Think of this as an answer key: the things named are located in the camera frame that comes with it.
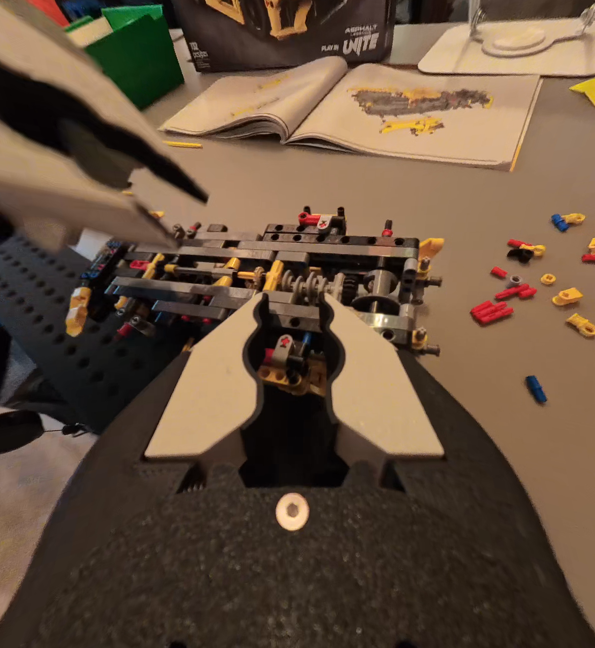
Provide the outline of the toy car set box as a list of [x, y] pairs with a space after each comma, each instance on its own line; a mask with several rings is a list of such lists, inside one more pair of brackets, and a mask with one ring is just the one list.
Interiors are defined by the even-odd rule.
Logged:
[[391, 53], [396, 1], [173, 1], [197, 71], [351, 64]]

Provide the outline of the scatter of small bricks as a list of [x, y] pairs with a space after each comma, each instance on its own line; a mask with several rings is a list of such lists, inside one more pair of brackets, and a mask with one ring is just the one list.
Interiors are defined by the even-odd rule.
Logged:
[[[561, 232], [568, 231], [571, 225], [583, 222], [585, 215], [580, 213], [570, 215], [552, 215], [552, 224]], [[519, 240], [508, 241], [510, 247], [508, 256], [520, 261], [529, 261], [535, 256], [541, 256], [544, 253], [544, 247], [531, 246]], [[595, 238], [588, 244], [588, 253], [581, 258], [583, 263], [595, 264]], [[475, 322], [482, 326], [490, 325], [496, 321], [503, 320], [511, 316], [514, 309], [507, 304], [507, 300], [512, 297], [519, 299], [528, 299], [536, 294], [537, 290], [524, 282], [514, 282], [512, 277], [508, 286], [500, 293], [494, 296], [493, 300], [483, 302], [471, 309], [471, 317]], [[556, 296], [552, 297], [552, 304], [555, 306], [569, 306], [576, 304], [583, 297], [583, 294], [577, 288], [568, 288], [561, 290]], [[583, 318], [578, 314], [569, 316], [567, 324], [572, 326], [580, 335], [586, 338], [595, 337], [595, 325], [590, 320]], [[544, 388], [536, 376], [525, 377], [525, 384], [529, 394], [538, 404], [545, 404], [547, 397]]]

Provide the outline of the person's white shirt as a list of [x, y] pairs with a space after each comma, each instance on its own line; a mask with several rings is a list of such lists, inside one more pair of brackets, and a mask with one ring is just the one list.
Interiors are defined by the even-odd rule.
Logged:
[[0, 455], [0, 620], [32, 560], [45, 524], [97, 436], [64, 435], [42, 416], [44, 433]]

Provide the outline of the yellow toy car model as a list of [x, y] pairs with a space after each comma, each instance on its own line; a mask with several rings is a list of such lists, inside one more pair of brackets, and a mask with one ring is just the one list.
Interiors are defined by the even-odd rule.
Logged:
[[319, 303], [327, 296], [394, 346], [439, 356], [417, 325], [417, 309], [427, 288], [441, 286], [430, 264], [443, 239], [395, 237], [391, 220], [377, 237], [352, 236], [343, 207], [318, 215], [305, 206], [296, 223], [270, 223], [261, 234], [201, 227], [173, 225], [171, 249], [107, 241], [69, 298], [67, 336], [115, 315], [116, 341], [173, 327], [187, 330], [189, 349], [265, 293], [272, 326], [296, 332], [292, 353], [304, 356], [320, 333]]

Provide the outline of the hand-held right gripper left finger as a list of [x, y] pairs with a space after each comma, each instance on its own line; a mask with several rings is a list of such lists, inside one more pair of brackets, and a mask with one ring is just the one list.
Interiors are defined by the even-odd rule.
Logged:
[[144, 458], [187, 459], [203, 471], [245, 464], [242, 431], [263, 404], [250, 352], [268, 316], [268, 295], [258, 293], [193, 347]]

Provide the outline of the green storage bin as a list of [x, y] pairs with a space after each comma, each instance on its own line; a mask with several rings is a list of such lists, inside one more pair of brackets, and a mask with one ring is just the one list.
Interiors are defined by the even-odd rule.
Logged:
[[138, 109], [184, 84], [161, 2], [117, 6], [115, 1], [113, 5], [109, 1], [65, 1], [62, 5], [71, 23], [84, 16], [106, 17], [113, 33], [83, 50]]

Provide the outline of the grey desk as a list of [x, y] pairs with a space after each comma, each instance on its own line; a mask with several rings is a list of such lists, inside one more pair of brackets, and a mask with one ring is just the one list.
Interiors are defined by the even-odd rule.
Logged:
[[[273, 139], [203, 141], [174, 148], [179, 163], [210, 193], [194, 204], [148, 172], [134, 193], [165, 223], [223, 223], [260, 232], [294, 222], [303, 206], [344, 206], [349, 230], [372, 235], [393, 221], [397, 236], [442, 237], [433, 263], [443, 277], [421, 316], [439, 358], [422, 364], [475, 417], [515, 469], [556, 556], [595, 629], [595, 337], [566, 320], [595, 325], [595, 264], [581, 261], [595, 237], [595, 109], [566, 78], [543, 81], [512, 172], [282, 146]], [[552, 215], [585, 215], [559, 231]], [[544, 247], [508, 256], [508, 241]], [[511, 278], [536, 288], [512, 297], [508, 318], [482, 326], [471, 309], [493, 300]], [[552, 297], [577, 288], [576, 304]], [[538, 404], [525, 377], [547, 397]]]

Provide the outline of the open instruction booklet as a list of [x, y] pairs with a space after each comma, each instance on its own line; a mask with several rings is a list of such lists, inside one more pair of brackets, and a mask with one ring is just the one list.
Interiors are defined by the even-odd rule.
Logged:
[[428, 76], [327, 56], [219, 78], [160, 130], [508, 171], [541, 87], [537, 75]]

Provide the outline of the yellow beam assembly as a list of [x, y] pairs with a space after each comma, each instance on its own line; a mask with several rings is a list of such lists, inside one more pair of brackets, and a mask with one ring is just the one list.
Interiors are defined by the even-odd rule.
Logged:
[[321, 354], [309, 355], [300, 370], [275, 366], [270, 356], [257, 370], [264, 385], [272, 385], [296, 397], [314, 395], [324, 398], [327, 393], [327, 367]]

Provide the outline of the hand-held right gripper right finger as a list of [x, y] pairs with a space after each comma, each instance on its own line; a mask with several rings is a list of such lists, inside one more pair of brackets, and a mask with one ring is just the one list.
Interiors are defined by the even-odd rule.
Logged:
[[349, 468], [368, 466], [378, 483], [396, 461], [444, 459], [395, 346], [333, 297], [321, 303], [325, 405], [336, 426], [336, 454]]

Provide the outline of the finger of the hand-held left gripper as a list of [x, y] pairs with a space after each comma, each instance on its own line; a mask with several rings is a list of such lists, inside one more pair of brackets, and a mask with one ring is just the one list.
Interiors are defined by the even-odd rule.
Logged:
[[172, 233], [136, 199], [88, 177], [65, 155], [0, 122], [0, 212], [38, 245], [56, 250], [84, 230], [176, 249]]
[[135, 169], [206, 204], [208, 193], [91, 59], [42, 12], [0, 1], [0, 122], [124, 193]]

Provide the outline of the white booklet stack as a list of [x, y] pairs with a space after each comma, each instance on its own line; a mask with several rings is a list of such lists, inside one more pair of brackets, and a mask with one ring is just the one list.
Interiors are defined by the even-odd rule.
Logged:
[[91, 16], [84, 16], [71, 23], [64, 31], [77, 47], [85, 49], [89, 45], [110, 36], [113, 33], [113, 28], [105, 16], [96, 19]]

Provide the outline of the red storage bin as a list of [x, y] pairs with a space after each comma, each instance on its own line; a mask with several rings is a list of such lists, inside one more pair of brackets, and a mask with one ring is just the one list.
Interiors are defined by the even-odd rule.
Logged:
[[48, 16], [51, 21], [61, 28], [69, 26], [69, 20], [62, 11], [58, 1], [27, 1], [33, 7], [39, 9], [44, 15]]

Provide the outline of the wooden board document stand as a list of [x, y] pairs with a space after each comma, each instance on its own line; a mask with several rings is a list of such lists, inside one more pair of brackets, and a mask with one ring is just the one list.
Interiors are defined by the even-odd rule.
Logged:
[[577, 18], [495, 20], [479, 1], [418, 63], [428, 75], [595, 77], [595, 1]]

